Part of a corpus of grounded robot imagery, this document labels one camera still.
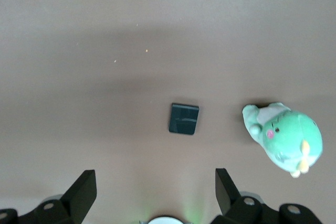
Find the black metal bracket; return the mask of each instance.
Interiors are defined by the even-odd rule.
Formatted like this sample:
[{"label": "black metal bracket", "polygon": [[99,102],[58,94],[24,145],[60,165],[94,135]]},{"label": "black metal bracket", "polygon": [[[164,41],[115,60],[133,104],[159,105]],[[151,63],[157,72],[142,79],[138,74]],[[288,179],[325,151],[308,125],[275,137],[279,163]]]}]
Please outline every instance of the black metal bracket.
[{"label": "black metal bracket", "polygon": [[305,206],[283,204],[275,211],[253,197],[242,197],[224,168],[216,169],[216,198],[223,215],[211,224],[322,224]]},{"label": "black metal bracket", "polygon": [[15,209],[1,209],[0,224],[81,224],[96,197],[96,174],[86,170],[59,200],[43,202],[20,217]]}]

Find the stuffed animal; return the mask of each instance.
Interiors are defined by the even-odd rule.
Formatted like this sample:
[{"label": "stuffed animal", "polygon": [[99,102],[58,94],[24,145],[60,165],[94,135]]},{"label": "stuffed animal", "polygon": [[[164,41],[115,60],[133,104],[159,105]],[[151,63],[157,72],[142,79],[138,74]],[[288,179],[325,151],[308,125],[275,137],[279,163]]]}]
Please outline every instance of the stuffed animal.
[{"label": "stuffed animal", "polygon": [[322,154],[322,136],[314,120],[280,102],[261,109],[247,105],[243,118],[251,137],[294,178],[307,173]]}]

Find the silver screw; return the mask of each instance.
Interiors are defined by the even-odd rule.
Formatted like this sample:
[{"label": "silver screw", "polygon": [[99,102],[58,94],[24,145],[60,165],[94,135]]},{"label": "silver screw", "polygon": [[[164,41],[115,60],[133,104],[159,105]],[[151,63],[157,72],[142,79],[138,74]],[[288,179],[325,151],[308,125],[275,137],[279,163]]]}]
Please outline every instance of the silver screw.
[{"label": "silver screw", "polygon": [[245,204],[249,205],[249,206],[253,206],[255,203],[254,203],[254,200],[251,199],[251,198],[245,198],[244,199],[244,202]]},{"label": "silver screw", "polygon": [[0,220],[5,219],[8,216],[8,214],[6,212],[3,212],[2,214],[0,214]]},{"label": "silver screw", "polygon": [[287,209],[288,211],[290,211],[292,214],[295,214],[295,215],[299,215],[301,213],[300,209],[293,205],[288,206]]},{"label": "silver screw", "polygon": [[43,207],[43,209],[48,210],[48,209],[53,208],[53,207],[54,207],[54,203],[48,203]]}]

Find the plush toy arm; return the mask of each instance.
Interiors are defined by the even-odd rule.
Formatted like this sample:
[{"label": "plush toy arm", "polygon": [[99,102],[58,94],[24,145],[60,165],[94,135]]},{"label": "plush toy arm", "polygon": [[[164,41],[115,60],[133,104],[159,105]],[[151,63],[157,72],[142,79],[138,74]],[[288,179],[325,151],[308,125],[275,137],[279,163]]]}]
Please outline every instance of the plush toy arm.
[{"label": "plush toy arm", "polygon": [[261,133],[261,125],[257,121],[257,115],[259,113],[259,109],[255,105],[247,105],[243,108],[243,118],[245,127],[250,133],[251,137],[258,143],[260,143],[260,133]]}]

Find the white round light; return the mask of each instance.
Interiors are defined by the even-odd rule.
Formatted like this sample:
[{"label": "white round light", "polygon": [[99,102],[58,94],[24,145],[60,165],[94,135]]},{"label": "white round light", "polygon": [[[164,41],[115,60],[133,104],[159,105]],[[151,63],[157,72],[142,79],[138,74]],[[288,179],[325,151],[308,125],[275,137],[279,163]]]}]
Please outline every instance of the white round light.
[{"label": "white round light", "polygon": [[155,218],[154,220],[151,220],[148,224],[183,224],[183,223],[171,217],[158,217]]}]

